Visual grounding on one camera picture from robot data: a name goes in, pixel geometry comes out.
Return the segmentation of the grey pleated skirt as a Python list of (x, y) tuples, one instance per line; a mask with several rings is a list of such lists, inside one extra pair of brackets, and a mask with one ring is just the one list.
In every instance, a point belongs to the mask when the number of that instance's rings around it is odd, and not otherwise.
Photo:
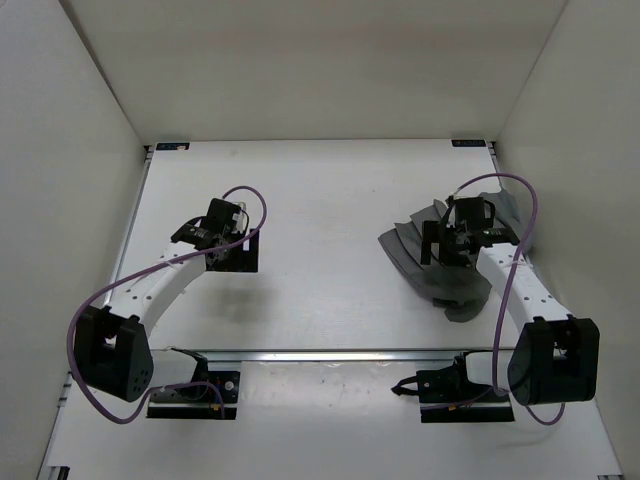
[(392, 264), (423, 298), (444, 310), (454, 323), (465, 323), (481, 313), (488, 301), (491, 285), (478, 272), (468, 267), (448, 267), (437, 262), (419, 263), (422, 223), (439, 221), (446, 206), (441, 200), (410, 215), (407, 223), (396, 223), (381, 234), (378, 241)]

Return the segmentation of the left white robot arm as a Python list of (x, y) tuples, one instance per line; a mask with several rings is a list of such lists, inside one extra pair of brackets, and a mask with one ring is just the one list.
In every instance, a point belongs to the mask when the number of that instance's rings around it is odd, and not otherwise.
[(106, 305), (87, 305), (71, 329), (74, 377), (126, 402), (176, 386), (188, 398), (208, 389), (206, 359), (175, 346), (152, 349), (151, 333), (171, 304), (205, 272), (255, 273), (259, 230), (243, 202), (211, 200), (205, 215), (171, 236), (154, 271), (127, 280)]

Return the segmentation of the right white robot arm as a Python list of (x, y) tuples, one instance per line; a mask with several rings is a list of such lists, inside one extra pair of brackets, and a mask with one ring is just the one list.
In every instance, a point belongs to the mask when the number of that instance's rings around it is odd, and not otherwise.
[(473, 270), (499, 294), (501, 317), (519, 333), (506, 352), (473, 352), (448, 376), (449, 391), (471, 400), (484, 385), (510, 393), (523, 406), (583, 402), (596, 392), (599, 329), (578, 318), (546, 289), (520, 251), (511, 226), (493, 202), (450, 198), (439, 220), (421, 223), (421, 261), (451, 272)]

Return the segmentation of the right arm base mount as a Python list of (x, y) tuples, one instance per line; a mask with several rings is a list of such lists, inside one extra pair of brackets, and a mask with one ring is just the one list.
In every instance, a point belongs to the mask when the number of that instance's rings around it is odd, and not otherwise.
[(423, 424), (514, 422), (509, 398), (497, 395), (489, 384), (470, 378), (467, 356), (456, 355), (443, 368), (417, 370), (413, 376), (399, 380), (391, 391), (419, 400)]

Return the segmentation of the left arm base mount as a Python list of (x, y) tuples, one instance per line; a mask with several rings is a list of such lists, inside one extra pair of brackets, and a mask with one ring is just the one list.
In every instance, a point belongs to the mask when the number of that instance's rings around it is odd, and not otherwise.
[(196, 360), (191, 379), (208, 381), (208, 386), (165, 389), (150, 396), (146, 417), (171, 420), (235, 420), (238, 410), (241, 372), (238, 364), (217, 366), (200, 353), (183, 350)]

